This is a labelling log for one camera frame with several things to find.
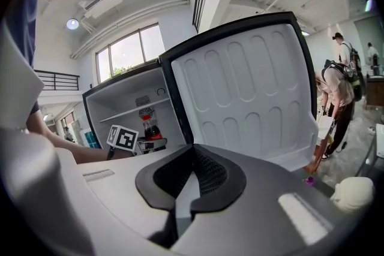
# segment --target refrigerator shelf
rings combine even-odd
[[[132,112],[136,112],[136,111],[139,111],[141,109],[144,109],[144,108],[148,108],[148,107],[151,107],[151,106],[154,106],[154,105],[157,105],[157,104],[161,104],[165,101],[168,101],[170,100],[170,98],[165,98],[163,100],[159,100],[159,101],[154,101],[153,103],[149,103],[149,104],[146,104],[146,105],[143,105],[143,106],[140,106],[140,107],[137,107],[135,109],[131,109],[131,110],[128,110],[128,111],[125,111],[125,112],[122,112],[122,113],[119,113],[117,115],[114,115],[114,116],[110,116],[109,118],[106,118],[106,119],[102,119],[101,121],[99,121],[99,123],[103,123],[103,122],[106,122],[106,121],[109,121],[111,119],[116,119],[120,116],[123,116],[123,115],[127,115],[129,113],[132,113]]]

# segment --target backpack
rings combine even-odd
[[[341,45],[347,46],[349,50],[349,67],[356,73],[361,72],[361,63],[360,63],[359,53],[356,51],[356,49],[353,48],[352,44],[350,44],[351,48],[349,48],[349,46],[346,43],[341,43]]]
[[[324,68],[322,70],[322,78],[325,83],[326,81],[324,78],[324,73],[328,68],[333,68],[335,70],[338,70],[343,75],[344,79],[350,83],[353,89],[353,94],[355,94],[354,100],[355,101],[361,100],[362,89],[361,89],[360,79],[356,74],[356,71],[354,71],[352,68],[348,67],[347,65],[336,63],[335,61],[326,60]]]

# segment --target black pants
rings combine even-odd
[[[336,131],[334,135],[334,142],[330,145],[327,153],[333,153],[334,150],[340,145],[341,141],[346,134],[348,129],[349,122],[352,118],[353,114],[353,104],[352,101],[350,104],[340,107],[340,111],[338,112],[337,118],[335,120]],[[328,115],[332,116],[332,112],[334,111],[334,105],[331,104],[329,107]]]

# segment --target ceiling light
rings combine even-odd
[[[79,22],[77,21],[77,19],[70,19],[69,21],[67,21],[68,29],[75,30],[78,27],[79,27]]]
[[[365,12],[371,11],[372,9],[372,0],[367,0],[367,3],[365,5]]]

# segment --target recessed light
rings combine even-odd
[[[67,21],[68,29],[75,30],[78,27],[79,27],[79,22],[77,21],[77,19],[70,19],[69,21]]]

